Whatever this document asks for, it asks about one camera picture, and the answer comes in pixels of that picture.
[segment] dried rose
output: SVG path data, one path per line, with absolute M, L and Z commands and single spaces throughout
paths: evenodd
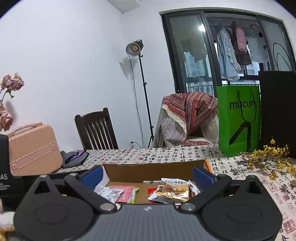
M 18 73 L 15 73 L 15 76 L 13 78 L 13 85 L 11 86 L 11 90 L 16 91 L 20 90 L 24 86 L 24 82 L 22 78 L 18 75 Z
M 0 131 L 2 131 L 2 129 L 4 129 L 4 131 L 8 131 L 12 122 L 12 116 L 3 106 L 2 100 L 0 100 Z
M 2 83 L 1 83 L 1 89 L 4 90 L 5 88 L 9 88 L 12 86 L 14 80 L 11 79 L 10 75 L 4 76 Z

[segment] suitcase handle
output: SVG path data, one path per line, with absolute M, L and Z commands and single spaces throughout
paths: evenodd
M 19 128 L 17 128 L 16 130 L 14 130 L 13 132 L 7 134 L 8 137 L 12 137 L 14 135 L 16 135 L 16 133 L 18 131 L 21 131 L 21 132 L 24 132 L 24 131 L 27 131 L 27 130 L 30 130 L 32 128 L 35 128 L 37 126 L 41 126 L 42 125 L 42 122 L 38 122 L 38 123 L 34 123 L 34 124 L 28 124 L 28 125 L 24 125 L 24 126 L 20 126 Z

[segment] white wall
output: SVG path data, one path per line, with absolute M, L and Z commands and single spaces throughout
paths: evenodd
M 140 8 L 123 14 L 123 26 L 127 40 L 142 39 L 144 43 L 142 62 L 154 126 L 157 124 L 162 98 L 175 92 L 168 48 L 159 12 L 190 7 L 245 9 L 283 19 L 290 33 L 291 41 L 296 45 L 296 19 L 273 0 L 142 0 Z M 139 66 L 135 70 L 136 91 L 143 94 Z M 147 143 L 150 133 L 144 96 L 139 97 L 139 102 L 144 143 L 145 141 Z
M 4 100 L 11 129 L 42 121 L 70 151 L 82 147 L 75 115 L 108 107 L 119 148 L 140 140 L 121 18 L 106 0 L 22 0 L 0 19 L 0 76 L 25 82 Z

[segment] brown garment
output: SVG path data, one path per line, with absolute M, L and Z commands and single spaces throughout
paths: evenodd
M 232 21 L 231 28 L 232 28 L 232 32 L 230 32 L 228 29 L 226 29 L 226 32 L 230 36 L 231 43 L 232 43 L 232 46 L 233 46 L 233 49 L 234 49 L 235 58 L 237 59 L 237 62 L 240 65 L 249 65 L 249 64 L 251 64 L 252 61 L 251 61 L 249 51 L 247 51 L 247 53 L 241 53 L 239 51 L 238 46 L 237 46 L 237 33 L 236 33 L 237 23 L 235 21 Z

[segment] light blue garment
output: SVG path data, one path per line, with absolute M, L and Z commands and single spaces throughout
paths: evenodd
M 229 34 L 225 28 L 217 33 L 218 61 L 220 65 L 221 78 L 225 80 L 239 80 L 238 64 Z

